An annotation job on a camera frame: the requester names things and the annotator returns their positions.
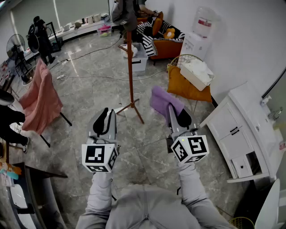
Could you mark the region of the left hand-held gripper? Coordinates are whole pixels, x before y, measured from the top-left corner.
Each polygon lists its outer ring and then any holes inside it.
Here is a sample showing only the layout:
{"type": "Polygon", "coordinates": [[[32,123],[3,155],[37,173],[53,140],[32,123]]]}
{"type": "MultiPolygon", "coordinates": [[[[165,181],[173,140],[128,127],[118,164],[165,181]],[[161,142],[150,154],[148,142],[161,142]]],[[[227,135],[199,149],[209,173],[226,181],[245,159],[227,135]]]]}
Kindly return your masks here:
{"type": "Polygon", "coordinates": [[[81,146],[82,165],[91,173],[112,172],[118,158],[117,122],[113,109],[109,114],[105,135],[102,135],[108,111],[108,108],[104,108],[91,118],[87,125],[87,141],[81,146]]]}

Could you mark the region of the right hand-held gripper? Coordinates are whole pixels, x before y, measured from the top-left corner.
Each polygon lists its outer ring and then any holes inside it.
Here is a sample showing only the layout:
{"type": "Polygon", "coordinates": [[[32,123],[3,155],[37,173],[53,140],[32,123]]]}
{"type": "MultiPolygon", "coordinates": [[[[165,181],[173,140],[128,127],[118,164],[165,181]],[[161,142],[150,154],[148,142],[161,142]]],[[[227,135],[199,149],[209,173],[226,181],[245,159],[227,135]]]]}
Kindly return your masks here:
{"type": "Polygon", "coordinates": [[[179,163],[196,163],[209,154],[205,135],[190,130],[192,111],[184,107],[178,115],[172,104],[168,105],[172,133],[166,138],[168,153],[174,154],[179,163]]]}

